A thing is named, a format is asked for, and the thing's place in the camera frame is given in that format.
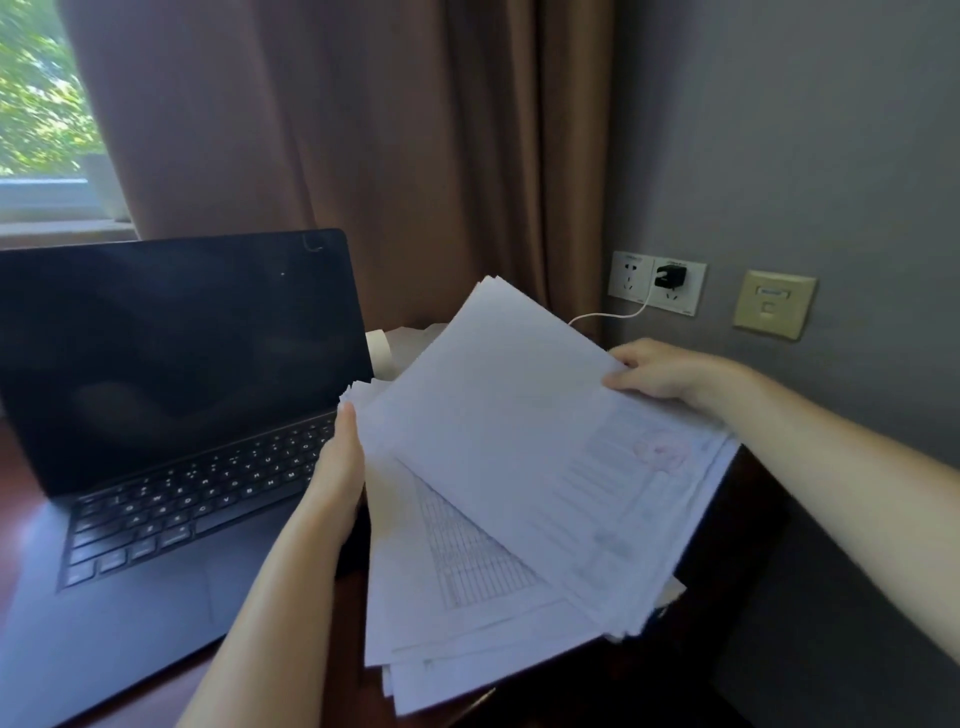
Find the window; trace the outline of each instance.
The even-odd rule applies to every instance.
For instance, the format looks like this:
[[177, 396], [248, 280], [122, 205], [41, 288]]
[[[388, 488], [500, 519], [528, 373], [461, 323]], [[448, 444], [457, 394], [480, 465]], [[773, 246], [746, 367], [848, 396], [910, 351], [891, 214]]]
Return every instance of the window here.
[[0, 0], [0, 223], [106, 217], [79, 162], [103, 151], [53, 0]]

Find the laptop keyboard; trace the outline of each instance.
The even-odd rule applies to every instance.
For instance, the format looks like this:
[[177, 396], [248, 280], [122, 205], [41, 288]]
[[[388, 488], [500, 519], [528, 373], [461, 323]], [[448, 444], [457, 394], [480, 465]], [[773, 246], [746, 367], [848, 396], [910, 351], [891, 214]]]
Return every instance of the laptop keyboard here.
[[60, 585], [130, 568], [264, 508], [300, 497], [333, 437], [330, 413], [81, 497]]

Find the laptop screen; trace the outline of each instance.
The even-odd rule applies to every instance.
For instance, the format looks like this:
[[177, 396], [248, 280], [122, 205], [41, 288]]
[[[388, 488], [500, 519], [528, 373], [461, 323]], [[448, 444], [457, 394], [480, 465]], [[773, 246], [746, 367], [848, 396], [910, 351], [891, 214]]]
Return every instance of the laptop screen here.
[[371, 377], [341, 231], [0, 253], [0, 396], [51, 496], [328, 410]]

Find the laptop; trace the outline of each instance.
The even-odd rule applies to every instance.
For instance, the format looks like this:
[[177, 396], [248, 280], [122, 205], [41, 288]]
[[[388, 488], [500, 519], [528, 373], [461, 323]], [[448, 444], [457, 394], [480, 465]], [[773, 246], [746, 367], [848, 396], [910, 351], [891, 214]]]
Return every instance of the laptop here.
[[[49, 497], [0, 726], [49, 728], [223, 637], [371, 378], [341, 231], [0, 253], [0, 396]], [[365, 521], [341, 568], [368, 546]]]

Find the window sill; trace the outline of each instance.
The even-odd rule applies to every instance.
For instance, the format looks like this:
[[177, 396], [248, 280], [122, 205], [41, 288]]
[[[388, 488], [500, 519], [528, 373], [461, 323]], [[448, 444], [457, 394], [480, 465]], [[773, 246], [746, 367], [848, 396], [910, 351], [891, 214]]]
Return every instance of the window sill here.
[[135, 240], [136, 228], [113, 220], [64, 220], [46, 223], [0, 224], [0, 250], [53, 245]]

